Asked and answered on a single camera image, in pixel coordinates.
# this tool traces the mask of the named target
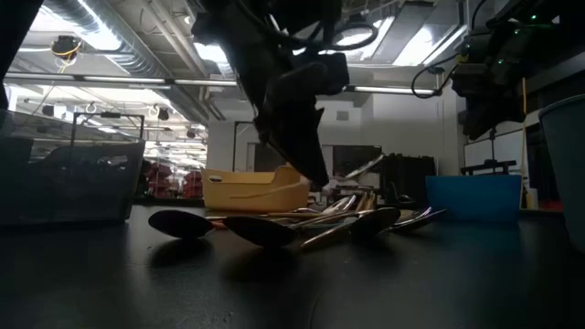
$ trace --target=ceiling pipe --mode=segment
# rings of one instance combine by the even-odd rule
[[[114,35],[122,44],[120,51],[132,53],[133,56],[108,56],[108,59],[131,76],[167,77],[171,75],[165,65],[107,0],[45,0],[43,5],[50,14],[72,24],[86,42],[91,37],[93,40],[99,39],[96,37],[101,33]],[[184,88],[173,86],[170,90],[155,90],[155,92],[174,103],[188,120],[207,123],[209,119],[207,110]]]
[[[175,20],[171,17],[168,9],[161,3],[160,0],[151,0],[152,5],[154,6],[154,10],[163,18],[166,24],[171,27],[173,33],[175,33],[176,39],[181,43],[181,46],[185,49],[187,55],[193,59],[195,65],[198,68],[199,76],[207,77],[208,74],[205,69],[205,64],[203,60],[197,53],[195,49],[195,45],[193,42],[187,40],[187,38],[183,35],[183,30],[176,24]],[[199,89],[199,100],[202,101],[207,106],[207,110],[211,112],[217,119],[219,120],[226,120],[226,117],[223,113],[213,104],[213,101],[209,97],[209,93],[207,92],[207,88],[200,88]]]
[[[160,3],[158,0],[142,0],[144,10],[152,17],[156,27],[163,33],[166,40],[171,47],[176,51],[179,57],[185,62],[185,64],[189,67],[189,69],[196,75],[206,77],[207,73],[205,71],[205,67],[203,62],[197,52],[195,51],[195,46],[189,43],[185,36],[183,35],[183,31],[175,24],[175,21],[168,13],[166,8]],[[171,31],[168,30],[166,26],[171,27],[173,33],[175,33],[175,37]],[[215,111],[214,107],[211,107],[209,104],[209,99],[206,99],[204,95],[206,95],[206,89],[200,88],[199,89],[199,97],[197,100],[201,103],[202,106],[206,108],[206,110],[211,113],[217,120],[225,120],[225,116],[221,112]]]

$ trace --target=pile of utensils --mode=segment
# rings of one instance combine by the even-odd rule
[[[384,159],[384,154],[362,165],[345,179],[357,179]],[[292,244],[302,231],[326,230],[304,241],[301,250],[315,249],[325,242],[351,235],[355,240],[372,239],[385,232],[409,232],[431,223],[444,210],[425,207],[418,211],[400,211],[394,207],[376,209],[376,193],[366,188],[357,205],[358,195],[347,196],[322,212],[310,208],[290,213],[271,213],[260,216],[207,217],[179,210],[163,210],[152,215],[151,227],[181,239],[199,239],[214,228],[227,228],[238,236],[264,248],[281,248]]]

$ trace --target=yellow tray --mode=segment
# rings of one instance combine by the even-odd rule
[[[213,169],[203,171],[205,206],[214,210],[246,212],[283,212],[306,207],[308,185],[298,185],[266,196],[233,198],[232,196],[261,195],[273,189],[299,183],[301,174],[290,166],[280,166],[273,173],[232,173]]]

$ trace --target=air duct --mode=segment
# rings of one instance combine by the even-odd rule
[[[107,55],[133,77],[169,77],[170,71],[118,15],[107,0],[45,0],[44,8],[52,15],[73,25],[75,32],[92,47],[116,50],[121,55]],[[182,87],[154,90],[176,104],[190,121],[207,122],[209,114],[197,99]]]

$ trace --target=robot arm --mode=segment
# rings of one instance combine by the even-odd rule
[[[341,92],[349,75],[345,54],[323,50],[362,48],[376,39],[376,28],[346,22],[335,29],[341,0],[281,0],[270,5],[264,0],[207,0],[202,5],[207,12],[197,14],[193,35],[204,44],[218,43],[226,53],[257,111],[254,124],[260,140],[313,183],[325,186],[329,179],[317,134],[324,109],[315,108],[315,96]],[[314,10],[300,9],[309,6]],[[315,23],[307,39],[293,37]],[[355,45],[334,44],[336,35],[357,27],[372,34]],[[315,40],[320,33],[323,37]],[[302,48],[302,54],[293,55]]]

